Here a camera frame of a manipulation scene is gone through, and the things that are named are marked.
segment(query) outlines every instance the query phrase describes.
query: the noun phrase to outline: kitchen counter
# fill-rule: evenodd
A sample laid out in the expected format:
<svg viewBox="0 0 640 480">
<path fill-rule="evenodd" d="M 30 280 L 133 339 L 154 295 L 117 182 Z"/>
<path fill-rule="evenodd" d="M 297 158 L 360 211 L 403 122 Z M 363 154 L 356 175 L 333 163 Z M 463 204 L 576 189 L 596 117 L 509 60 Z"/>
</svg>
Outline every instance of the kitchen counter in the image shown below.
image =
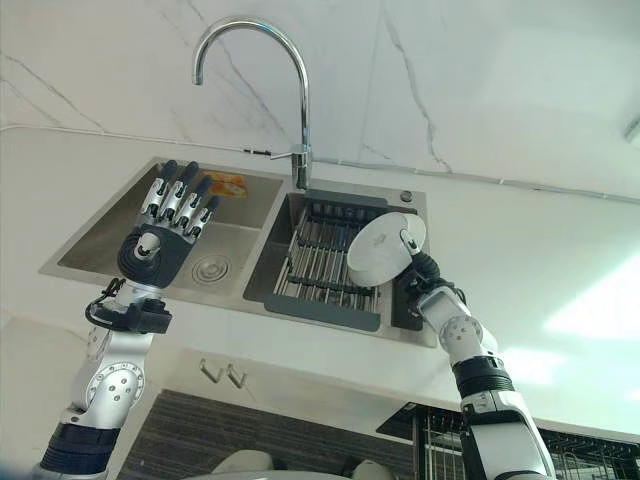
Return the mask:
<svg viewBox="0 0 640 480">
<path fill-rule="evenodd" d="M 13 128 L 0 141 L 3 313 L 74 330 L 87 327 L 84 307 L 103 286 L 39 270 L 152 157 L 289 171 L 286 160 L 80 133 Z M 426 192 L 430 251 L 498 339 L 540 426 L 640 441 L 639 327 L 603 318 L 598 335 L 563 320 L 638 255 L 638 206 L 319 163 L 313 178 Z M 609 297 L 603 289 L 619 300 Z M 168 308 L 163 342 L 457 408 L 439 349 L 174 300 Z"/>
</svg>

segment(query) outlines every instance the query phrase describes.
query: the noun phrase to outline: metal dish rack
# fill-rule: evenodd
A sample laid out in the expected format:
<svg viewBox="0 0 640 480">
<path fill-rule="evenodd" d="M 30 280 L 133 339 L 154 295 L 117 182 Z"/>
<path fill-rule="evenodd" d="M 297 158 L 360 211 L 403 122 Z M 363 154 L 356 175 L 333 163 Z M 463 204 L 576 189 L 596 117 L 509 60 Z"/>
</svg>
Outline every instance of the metal dish rack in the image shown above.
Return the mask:
<svg viewBox="0 0 640 480">
<path fill-rule="evenodd" d="M 413 440 L 416 480 L 466 480 L 459 412 L 409 403 L 376 431 Z M 640 444 L 539 429 L 558 480 L 640 480 Z"/>
<path fill-rule="evenodd" d="M 377 313 L 378 288 L 355 285 L 347 272 L 349 246 L 364 225 L 314 217 L 305 207 L 273 293 Z"/>
<path fill-rule="evenodd" d="M 264 306 L 275 313 L 376 332 L 381 326 L 378 287 L 349 278 L 347 253 L 369 222 L 389 211 L 386 201 L 307 192 L 273 292 Z"/>
</svg>

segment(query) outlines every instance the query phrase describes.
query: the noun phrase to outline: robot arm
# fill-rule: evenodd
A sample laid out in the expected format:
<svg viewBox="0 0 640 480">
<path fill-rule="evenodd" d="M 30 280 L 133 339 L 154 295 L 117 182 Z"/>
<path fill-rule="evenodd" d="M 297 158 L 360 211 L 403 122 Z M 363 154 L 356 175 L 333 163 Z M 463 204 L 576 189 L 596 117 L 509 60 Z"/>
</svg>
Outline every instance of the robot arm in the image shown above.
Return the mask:
<svg viewBox="0 0 640 480">
<path fill-rule="evenodd" d="M 400 237 L 426 290 L 412 309 L 438 333 L 462 398 L 467 476 L 474 480 L 555 478 L 551 456 L 498 356 L 496 339 L 471 315 L 464 295 L 440 278 L 435 261 L 420 251 L 409 233 L 403 230 Z"/>
<path fill-rule="evenodd" d="M 118 254 L 126 280 L 114 279 L 91 302 L 85 361 L 71 388 L 44 457 L 34 467 L 38 479 L 104 479 L 107 463 L 131 407 L 145 384 L 144 359 L 156 333 L 165 333 L 171 314 L 162 292 L 176 276 L 218 205 L 204 177 L 187 195 L 199 173 L 192 162 L 171 185 L 177 170 L 167 162 L 140 209 Z"/>
</svg>

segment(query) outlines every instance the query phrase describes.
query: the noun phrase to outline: chrome faucet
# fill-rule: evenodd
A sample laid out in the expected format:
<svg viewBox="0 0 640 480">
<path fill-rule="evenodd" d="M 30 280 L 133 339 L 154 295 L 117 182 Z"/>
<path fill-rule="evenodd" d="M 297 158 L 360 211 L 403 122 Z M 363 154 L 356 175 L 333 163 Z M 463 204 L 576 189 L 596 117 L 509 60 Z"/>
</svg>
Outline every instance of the chrome faucet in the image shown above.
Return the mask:
<svg viewBox="0 0 640 480">
<path fill-rule="evenodd" d="M 284 32 L 263 20 L 248 17 L 229 17 L 214 23 L 202 34 L 193 52 L 193 84 L 202 85 L 204 58 L 211 44 L 223 33 L 242 28 L 257 30 L 276 39 L 287 51 L 296 66 L 298 79 L 300 80 L 302 141 L 301 144 L 293 145 L 291 152 L 273 155 L 271 159 L 291 157 L 291 177 L 293 184 L 297 189 L 307 190 L 311 177 L 312 162 L 311 141 L 309 140 L 309 79 L 302 55 L 300 55 L 296 46 Z"/>
</svg>

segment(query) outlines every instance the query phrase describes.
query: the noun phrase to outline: sink drain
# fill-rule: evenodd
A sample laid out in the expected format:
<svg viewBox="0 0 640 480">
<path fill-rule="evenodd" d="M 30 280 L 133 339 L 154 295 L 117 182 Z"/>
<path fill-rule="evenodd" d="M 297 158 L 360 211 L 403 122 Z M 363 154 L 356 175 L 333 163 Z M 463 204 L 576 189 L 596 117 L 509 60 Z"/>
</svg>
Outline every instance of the sink drain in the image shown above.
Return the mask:
<svg viewBox="0 0 640 480">
<path fill-rule="evenodd" d="M 219 282 L 227 276 L 231 262 L 222 255 L 211 255 L 198 260 L 193 266 L 193 279 L 205 285 Z"/>
</svg>

